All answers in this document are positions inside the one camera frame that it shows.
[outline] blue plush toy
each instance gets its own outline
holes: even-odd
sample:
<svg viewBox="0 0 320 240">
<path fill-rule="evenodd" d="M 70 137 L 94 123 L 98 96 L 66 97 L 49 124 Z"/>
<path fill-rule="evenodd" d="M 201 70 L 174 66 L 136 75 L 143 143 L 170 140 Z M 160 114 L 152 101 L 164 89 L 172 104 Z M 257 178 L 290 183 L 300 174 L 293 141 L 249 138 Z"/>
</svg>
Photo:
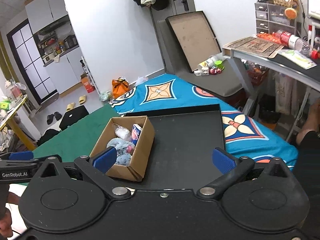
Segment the blue plush toy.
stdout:
<svg viewBox="0 0 320 240">
<path fill-rule="evenodd" d="M 135 148 L 132 142 L 128 142 L 120 138 L 113 138 L 108 142 L 107 148 L 109 146 L 113 146 L 117 150 L 116 164 L 124 166 L 128 166 L 130 164 L 131 154 Z"/>
<path fill-rule="evenodd" d="M 121 156 L 119 156 L 116 160 L 116 163 L 115 164 L 118 164 L 118 165 L 124 165 L 124 166 L 129 166 L 130 164 L 130 161 L 131 161 L 131 154 L 130 153 L 126 153 L 126 154 L 123 154 Z"/>
</svg>

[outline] range hood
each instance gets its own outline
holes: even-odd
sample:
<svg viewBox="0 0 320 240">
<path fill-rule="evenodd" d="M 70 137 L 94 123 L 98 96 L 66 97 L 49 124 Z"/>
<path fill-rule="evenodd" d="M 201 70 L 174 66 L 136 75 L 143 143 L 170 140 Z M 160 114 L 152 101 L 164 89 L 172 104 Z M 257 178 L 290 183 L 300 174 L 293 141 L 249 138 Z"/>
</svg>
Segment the range hood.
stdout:
<svg viewBox="0 0 320 240">
<path fill-rule="evenodd" d="M 44 35 L 46 35 L 48 33 L 51 33 L 52 31 L 55 31 L 56 29 L 58 29 L 59 27 L 65 25 L 69 21 L 70 21 L 69 16 L 66 15 L 66 16 L 56 20 L 55 22 L 49 24 L 48 26 L 42 28 L 41 30 L 39 30 L 37 32 L 37 34 L 44 36 Z"/>
</svg>

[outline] slipper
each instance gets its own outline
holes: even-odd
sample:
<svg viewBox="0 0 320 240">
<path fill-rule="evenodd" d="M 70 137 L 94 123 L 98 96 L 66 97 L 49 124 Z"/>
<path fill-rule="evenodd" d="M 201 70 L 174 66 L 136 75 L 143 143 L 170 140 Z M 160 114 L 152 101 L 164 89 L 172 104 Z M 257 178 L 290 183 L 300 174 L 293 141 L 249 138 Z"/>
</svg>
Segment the slipper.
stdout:
<svg viewBox="0 0 320 240">
<path fill-rule="evenodd" d="M 49 114 L 47 116 L 47 124 L 51 124 L 53 122 L 53 114 Z"/>
<path fill-rule="evenodd" d="M 54 117 L 56 118 L 57 121 L 59 121 L 62 117 L 62 115 L 59 112 L 54 112 Z"/>
<path fill-rule="evenodd" d="M 75 107 L 76 103 L 71 103 L 69 105 L 67 105 L 67 111 L 72 110 Z"/>
<path fill-rule="evenodd" d="M 83 103 L 85 103 L 87 101 L 87 96 L 86 95 L 84 95 L 84 96 L 82 96 L 82 97 L 79 97 L 79 104 L 83 104 Z"/>
</svg>

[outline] metal screw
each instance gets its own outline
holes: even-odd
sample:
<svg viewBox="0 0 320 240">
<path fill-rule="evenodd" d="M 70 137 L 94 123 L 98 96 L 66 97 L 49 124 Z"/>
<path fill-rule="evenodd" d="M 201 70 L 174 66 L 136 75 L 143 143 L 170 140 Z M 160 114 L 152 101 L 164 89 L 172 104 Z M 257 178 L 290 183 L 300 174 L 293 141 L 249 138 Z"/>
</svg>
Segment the metal screw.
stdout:
<svg viewBox="0 0 320 240">
<path fill-rule="evenodd" d="M 115 195 L 124 195 L 128 192 L 126 187 L 115 187 L 112 189 L 112 193 Z"/>
<path fill-rule="evenodd" d="M 169 197 L 168 193 L 160 193 L 160 197 Z"/>
<path fill-rule="evenodd" d="M 215 192 L 216 190 L 213 187 L 203 187 L 200 189 L 200 193 L 206 196 L 213 195 Z"/>
</svg>

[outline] cardboard box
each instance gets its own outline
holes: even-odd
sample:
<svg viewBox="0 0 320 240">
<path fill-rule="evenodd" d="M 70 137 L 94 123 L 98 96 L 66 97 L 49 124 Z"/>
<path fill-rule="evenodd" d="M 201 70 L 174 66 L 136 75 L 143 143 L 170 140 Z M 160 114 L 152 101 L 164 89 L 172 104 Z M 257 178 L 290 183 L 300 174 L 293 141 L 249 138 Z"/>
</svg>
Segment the cardboard box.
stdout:
<svg viewBox="0 0 320 240">
<path fill-rule="evenodd" d="M 109 177 L 142 181 L 147 168 L 153 139 L 155 137 L 155 130 L 146 116 L 112 117 L 90 153 L 90 157 L 95 156 L 106 149 L 107 143 L 111 139 L 116 138 L 113 126 L 114 123 L 123 126 L 130 131 L 132 130 L 133 124 L 137 123 L 142 127 L 142 131 L 132 154 L 130 165 L 123 166 L 114 164 L 106 174 Z"/>
</svg>

